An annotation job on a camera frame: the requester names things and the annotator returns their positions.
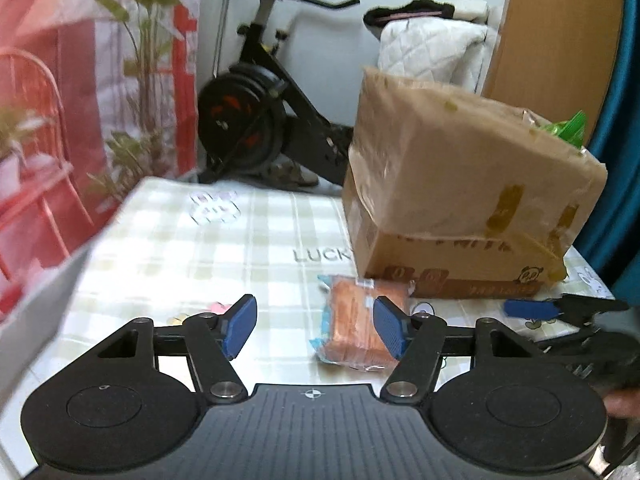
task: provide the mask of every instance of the black circular pad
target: black circular pad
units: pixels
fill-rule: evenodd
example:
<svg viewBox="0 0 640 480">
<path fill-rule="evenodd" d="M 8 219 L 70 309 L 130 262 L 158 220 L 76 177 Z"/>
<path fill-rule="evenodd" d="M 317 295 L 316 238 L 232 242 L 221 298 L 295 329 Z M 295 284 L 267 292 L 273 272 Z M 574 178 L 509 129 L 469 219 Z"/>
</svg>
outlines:
<svg viewBox="0 0 640 480">
<path fill-rule="evenodd" d="M 210 81 L 198 97 L 198 136 L 206 152 L 224 159 L 236 146 L 261 108 L 265 91 L 241 74 L 224 73 Z M 268 110 L 238 147 L 228 169 L 256 173 L 268 166 L 282 147 L 273 113 Z"/>
<path fill-rule="evenodd" d="M 66 412 L 78 424 L 89 428 L 112 428 L 135 417 L 142 398 L 131 388 L 102 384 L 76 393 L 69 399 Z"/>
<path fill-rule="evenodd" d="M 607 423 L 598 394 L 559 365 L 522 361 L 444 384 L 430 407 L 436 434 L 498 471 L 548 472 L 590 457 Z"/>
<path fill-rule="evenodd" d="M 39 462 L 76 472 L 127 469 L 190 434 L 198 407 L 184 384 L 152 368 L 101 361 L 108 363 L 63 370 L 25 402 L 20 423 Z"/>
</svg>

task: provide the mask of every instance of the plastic wrapper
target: plastic wrapper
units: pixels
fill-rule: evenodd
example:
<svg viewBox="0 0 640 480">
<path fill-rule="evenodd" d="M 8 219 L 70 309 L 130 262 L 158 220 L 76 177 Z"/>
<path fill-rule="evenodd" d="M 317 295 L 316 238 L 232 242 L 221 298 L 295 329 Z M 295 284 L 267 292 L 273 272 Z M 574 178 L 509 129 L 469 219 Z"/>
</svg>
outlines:
<svg viewBox="0 0 640 480">
<path fill-rule="evenodd" d="M 559 137 L 580 150 L 584 142 L 584 127 L 586 126 L 586 123 L 587 115 L 580 110 L 571 118 L 571 120 L 548 124 L 547 126 L 543 126 L 542 129 L 552 133 L 556 137 Z"/>
<path fill-rule="evenodd" d="M 386 296 L 408 313 L 412 286 L 347 276 L 318 276 L 328 289 L 322 316 L 322 336 L 311 341 L 325 363 L 357 370 L 393 368 L 396 360 L 386 349 L 373 325 L 373 303 Z"/>
</svg>

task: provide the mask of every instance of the packaged bread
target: packaged bread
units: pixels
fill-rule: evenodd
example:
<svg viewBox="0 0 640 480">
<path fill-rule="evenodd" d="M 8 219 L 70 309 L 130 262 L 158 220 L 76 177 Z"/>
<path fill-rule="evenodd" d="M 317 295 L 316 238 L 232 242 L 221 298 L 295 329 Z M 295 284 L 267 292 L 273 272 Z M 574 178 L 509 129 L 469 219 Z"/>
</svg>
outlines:
<svg viewBox="0 0 640 480">
<path fill-rule="evenodd" d="M 318 357 L 357 370 L 385 370 L 396 366 L 373 325 L 373 303 L 386 296 L 408 313 L 411 286 L 347 276 L 318 276 L 328 288 L 322 317 L 322 337 L 311 341 Z"/>
</svg>

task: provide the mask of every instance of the exercise bike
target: exercise bike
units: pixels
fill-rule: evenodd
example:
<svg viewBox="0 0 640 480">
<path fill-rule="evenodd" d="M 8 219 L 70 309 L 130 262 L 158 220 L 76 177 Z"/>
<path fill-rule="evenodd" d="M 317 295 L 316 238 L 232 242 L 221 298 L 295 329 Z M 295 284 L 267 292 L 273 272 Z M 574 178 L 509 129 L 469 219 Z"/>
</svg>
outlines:
<svg viewBox="0 0 640 480">
<path fill-rule="evenodd" d="M 244 36 L 239 62 L 228 72 L 216 71 L 200 92 L 198 136 L 207 152 L 207 171 L 200 175 L 201 182 L 212 182 L 225 173 L 259 174 L 280 153 L 331 183 L 344 181 L 353 128 L 322 116 L 278 61 L 275 54 L 285 33 L 276 34 L 275 48 L 262 44 L 275 1 L 260 0 L 253 22 L 238 28 L 238 34 Z M 360 3 L 298 1 L 331 10 Z M 223 27 L 221 20 L 214 66 L 219 63 Z M 287 114 L 285 104 L 293 115 Z"/>
</svg>

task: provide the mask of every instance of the blue fabric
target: blue fabric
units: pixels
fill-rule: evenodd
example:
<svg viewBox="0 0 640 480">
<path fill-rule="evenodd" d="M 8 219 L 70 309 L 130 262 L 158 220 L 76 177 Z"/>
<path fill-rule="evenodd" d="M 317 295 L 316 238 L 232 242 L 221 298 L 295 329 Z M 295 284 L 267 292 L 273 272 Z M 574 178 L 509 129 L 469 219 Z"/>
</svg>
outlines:
<svg viewBox="0 0 640 480">
<path fill-rule="evenodd" d="M 640 287 L 630 290 L 640 239 L 640 16 L 639 0 L 625 0 L 618 58 L 609 93 L 589 145 L 607 165 L 609 178 L 576 247 L 614 293 L 626 276 L 624 294 L 640 304 Z"/>
<path fill-rule="evenodd" d="M 640 283 L 640 253 L 631 261 L 622 276 L 613 286 L 613 295 L 619 300 L 638 305 L 638 284 Z"/>
</svg>

